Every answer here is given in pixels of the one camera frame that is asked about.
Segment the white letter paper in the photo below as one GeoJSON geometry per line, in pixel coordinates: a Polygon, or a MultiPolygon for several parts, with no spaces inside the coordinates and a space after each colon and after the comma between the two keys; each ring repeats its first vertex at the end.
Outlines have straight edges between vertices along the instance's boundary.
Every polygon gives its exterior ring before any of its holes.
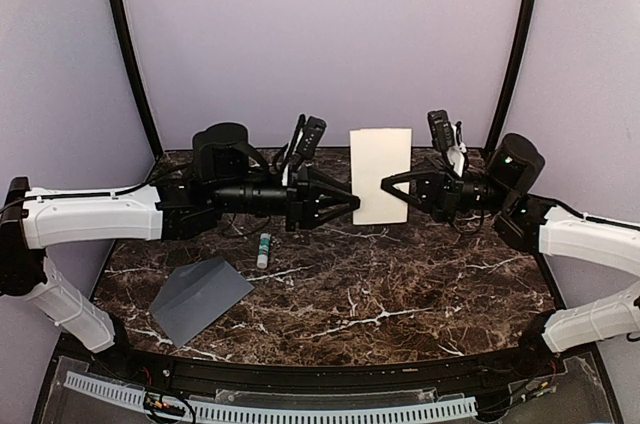
{"type": "Polygon", "coordinates": [[[381,187],[384,178],[411,169],[410,128],[368,128],[350,131],[352,193],[360,199],[353,224],[402,224],[408,205],[381,187]]]}

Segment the white green glue stick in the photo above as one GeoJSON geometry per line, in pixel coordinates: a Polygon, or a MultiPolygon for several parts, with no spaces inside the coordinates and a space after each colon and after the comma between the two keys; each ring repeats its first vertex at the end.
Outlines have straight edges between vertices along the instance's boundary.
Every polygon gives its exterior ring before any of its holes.
{"type": "Polygon", "coordinates": [[[259,238],[256,265],[259,269],[266,269],[269,263],[272,236],[262,233],[259,238]]]}

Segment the grey envelope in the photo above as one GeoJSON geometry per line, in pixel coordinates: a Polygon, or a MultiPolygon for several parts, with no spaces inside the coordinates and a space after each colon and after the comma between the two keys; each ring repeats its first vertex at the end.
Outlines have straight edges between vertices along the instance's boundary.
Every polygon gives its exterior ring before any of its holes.
{"type": "Polygon", "coordinates": [[[254,286],[224,258],[176,268],[150,306],[150,314],[180,348],[248,296],[254,286]]]}

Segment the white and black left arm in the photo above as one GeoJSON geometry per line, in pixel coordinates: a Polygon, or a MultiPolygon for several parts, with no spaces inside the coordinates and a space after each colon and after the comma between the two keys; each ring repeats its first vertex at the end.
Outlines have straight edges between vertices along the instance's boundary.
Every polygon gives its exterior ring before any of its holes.
{"type": "Polygon", "coordinates": [[[92,304],[56,268],[49,246],[109,239],[185,240],[224,214],[282,216],[285,228],[315,229],[359,208],[348,184],[313,169],[326,124],[300,117],[272,160],[248,129],[223,122],[196,133],[192,160],[130,188],[63,191],[14,178],[1,209],[1,292],[22,297],[78,339],[120,380],[141,371],[121,322],[92,304]]]}

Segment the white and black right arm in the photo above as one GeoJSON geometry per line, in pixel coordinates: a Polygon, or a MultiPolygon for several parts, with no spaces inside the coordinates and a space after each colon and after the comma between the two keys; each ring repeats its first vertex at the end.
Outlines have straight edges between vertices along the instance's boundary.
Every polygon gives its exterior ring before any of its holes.
{"type": "MultiPolygon", "coordinates": [[[[494,230],[519,252],[575,258],[637,276],[638,225],[531,194],[544,165],[528,139],[509,133],[479,174],[457,172],[437,158],[421,171],[384,178],[381,188],[436,222],[452,224],[470,211],[493,212],[494,230]]],[[[511,354],[510,368],[530,378],[547,364],[549,354],[638,331],[639,286],[631,284],[590,303],[535,316],[519,339],[521,347],[511,354]]]]}

